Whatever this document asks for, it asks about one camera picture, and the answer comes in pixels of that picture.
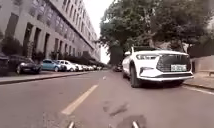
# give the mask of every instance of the sidewalk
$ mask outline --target sidewalk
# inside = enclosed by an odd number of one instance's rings
[[[35,81],[35,80],[53,79],[53,78],[68,77],[68,76],[77,76],[77,75],[83,75],[87,73],[88,72],[68,72],[68,73],[55,73],[55,74],[42,74],[42,75],[40,74],[40,75],[30,75],[30,76],[0,77],[0,85],[29,82],[29,81]]]
[[[187,86],[214,90],[214,75],[209,76],[209,73],[196,73],[194,79],[184,82]]]

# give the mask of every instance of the car front grille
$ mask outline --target car front grille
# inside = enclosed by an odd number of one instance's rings
[[[157,69],[162,72],[171,72],[171,65],[186,65],[187,71],[191,70],[190,59],[186,55],[164,54],[160,57]]]

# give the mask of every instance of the curb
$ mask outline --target curb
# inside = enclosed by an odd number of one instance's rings
[[[212,88],[212,87],[206,87],[206,86],[203,86],[203,85],[189,84],[189,83],[183,83],[183,85],[189,86],[189,87],[195,87],[195,88],[207,89],[207,90],[214,91],[214,88]]]
[[[23,83],[23,82],[30,82],[30,81],[39,81],[39,80],[47,80],[47,79],[54,79],[54,78],[62,78],[62,77],[69,77],[69,76],[79,76],[88,74],[88,72],[83,73],[75,73],[75,74],[67,74],[67,75],[58,75],[58,76],[45,76],[41,78],[27,78],[27,79],[20,79],[20,80],[7,80],[7,81],[0,81],[0,85],[4,84],[15,84],[15,83]]]

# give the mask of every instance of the fog light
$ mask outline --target fog light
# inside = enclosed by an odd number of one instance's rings
[[[141,67],[140,68],[140,74],[143,73],[143,71],[145,71],[145,70],[152,70],[152,69],[154,69],[154,68],[151,68],[151,67]]]

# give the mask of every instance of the license plate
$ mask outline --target license plate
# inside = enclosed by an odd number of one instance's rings
[[[171,65],[172,72],[185,72],[187,71],[186,65]]]

